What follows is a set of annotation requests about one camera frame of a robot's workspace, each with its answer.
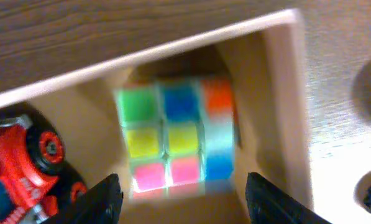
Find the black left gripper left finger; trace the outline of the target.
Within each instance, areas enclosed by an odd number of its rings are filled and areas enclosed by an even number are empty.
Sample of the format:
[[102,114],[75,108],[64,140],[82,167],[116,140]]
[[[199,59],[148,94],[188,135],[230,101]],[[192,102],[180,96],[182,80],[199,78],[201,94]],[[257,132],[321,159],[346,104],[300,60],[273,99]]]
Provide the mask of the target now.
[[110,174],[45,224],[118,224],[122,203],[119,176]]

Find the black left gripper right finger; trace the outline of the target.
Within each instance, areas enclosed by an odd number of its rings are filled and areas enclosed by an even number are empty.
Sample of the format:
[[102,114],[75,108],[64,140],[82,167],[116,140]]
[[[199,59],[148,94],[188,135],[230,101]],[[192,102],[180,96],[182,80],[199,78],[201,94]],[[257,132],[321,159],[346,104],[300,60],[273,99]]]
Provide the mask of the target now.
[[330,224],[257,172],[247,176],[245,199],[252,223]]

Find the grey red toy truck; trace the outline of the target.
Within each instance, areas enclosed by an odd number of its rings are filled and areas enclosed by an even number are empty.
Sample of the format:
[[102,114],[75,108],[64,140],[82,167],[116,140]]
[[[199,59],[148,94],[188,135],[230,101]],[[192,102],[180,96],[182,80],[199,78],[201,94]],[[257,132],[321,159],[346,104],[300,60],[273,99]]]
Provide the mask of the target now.
[[0,109],[0,223],[43,223],[88,190],[50,121],[28,103]]

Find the colourful puzzle cube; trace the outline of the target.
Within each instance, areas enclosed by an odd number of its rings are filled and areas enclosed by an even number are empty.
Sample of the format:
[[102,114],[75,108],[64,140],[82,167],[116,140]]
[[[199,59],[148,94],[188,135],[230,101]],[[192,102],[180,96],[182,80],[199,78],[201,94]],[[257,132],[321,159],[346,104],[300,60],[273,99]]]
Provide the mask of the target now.
[[133,199],[231,190],[237,133],[229,80],[136,83],[114,90],[114,99]]

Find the pink cardboard box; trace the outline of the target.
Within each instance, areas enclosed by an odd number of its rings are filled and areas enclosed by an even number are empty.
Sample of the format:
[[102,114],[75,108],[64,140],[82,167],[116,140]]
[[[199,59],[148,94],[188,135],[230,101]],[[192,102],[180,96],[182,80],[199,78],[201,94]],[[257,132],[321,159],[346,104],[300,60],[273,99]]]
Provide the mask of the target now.
[[[93,185],[117,173],[125,193],[121,223],[249,223],[247,176],[256,172],[313,207],[303,76],[303,25],[287,9],[158,45],[0,93],[0,113],[30,106],[63,135],[68,159]],[[151,82],[164,96],[178,81],[229,82],[232,118],[200,114],[200,156],[234,151],[234,169],[216,180],[142,192],[131,177],[114,92]]]

